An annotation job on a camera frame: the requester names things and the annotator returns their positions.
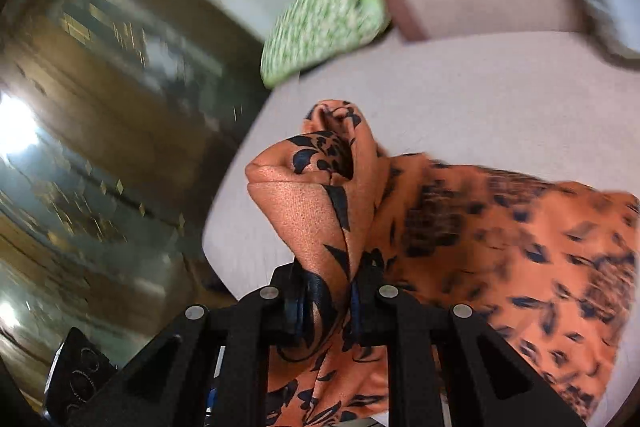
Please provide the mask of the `dark wooden glass cabinet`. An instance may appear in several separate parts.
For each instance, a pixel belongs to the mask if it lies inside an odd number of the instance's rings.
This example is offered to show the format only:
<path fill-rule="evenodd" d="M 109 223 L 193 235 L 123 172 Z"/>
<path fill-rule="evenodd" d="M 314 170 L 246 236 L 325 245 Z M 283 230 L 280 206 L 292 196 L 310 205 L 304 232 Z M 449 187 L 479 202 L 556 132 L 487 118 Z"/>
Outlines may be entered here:
<path fill-rule="evenodd" d="M 232 303 L 201 239 L 260 52 L 208 0 L 6 0 L 1 356 L 34 407 L 72 327 L 124 365 L 189 303 Z"/>

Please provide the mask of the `green white patterned pillow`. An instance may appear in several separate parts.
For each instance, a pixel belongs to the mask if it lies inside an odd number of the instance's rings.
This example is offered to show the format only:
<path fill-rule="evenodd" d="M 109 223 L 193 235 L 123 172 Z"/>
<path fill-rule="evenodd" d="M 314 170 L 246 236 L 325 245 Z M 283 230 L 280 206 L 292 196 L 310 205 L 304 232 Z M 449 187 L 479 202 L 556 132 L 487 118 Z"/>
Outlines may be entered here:
<path fill-rule="evenodd" d="M 277 18 L 262 48 L 262 83 L 272 89 L 367 46 L 389 23 L 384 0 L 294 0 Z"/>

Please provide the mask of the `orange black floral garment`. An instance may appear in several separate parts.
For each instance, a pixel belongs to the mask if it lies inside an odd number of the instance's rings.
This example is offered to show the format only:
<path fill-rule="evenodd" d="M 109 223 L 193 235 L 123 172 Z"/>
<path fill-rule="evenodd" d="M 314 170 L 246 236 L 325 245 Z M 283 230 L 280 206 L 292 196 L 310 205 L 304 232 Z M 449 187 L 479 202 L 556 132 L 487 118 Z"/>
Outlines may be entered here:
<path fill-rule="evenodd" d="M 268 425 L 329 426 L 387 409 L 385 351 L 357 345 L 348 303 L 366 260 L 421 303 L 470 306 L 578 416 L 593 414 L 636 291 L 634 195 L 393 157 L 354 104 L 333 100 L 246 177 L 304 295 L 302 341 L 271 353 Z"/>

